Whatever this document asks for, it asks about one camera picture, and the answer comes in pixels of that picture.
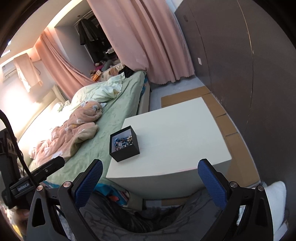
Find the left hand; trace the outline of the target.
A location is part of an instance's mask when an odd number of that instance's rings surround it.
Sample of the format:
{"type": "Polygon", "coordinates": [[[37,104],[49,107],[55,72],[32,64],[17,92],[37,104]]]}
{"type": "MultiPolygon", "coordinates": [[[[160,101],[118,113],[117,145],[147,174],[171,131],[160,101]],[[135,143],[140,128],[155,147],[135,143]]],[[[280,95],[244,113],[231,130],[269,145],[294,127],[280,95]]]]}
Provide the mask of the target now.
{"type": "Polygon", "coordinates": [[[9,209],[11,224],[18,228],[21,236],[27,236],[27,224],[30,211],[27,209],[9,209]]]}

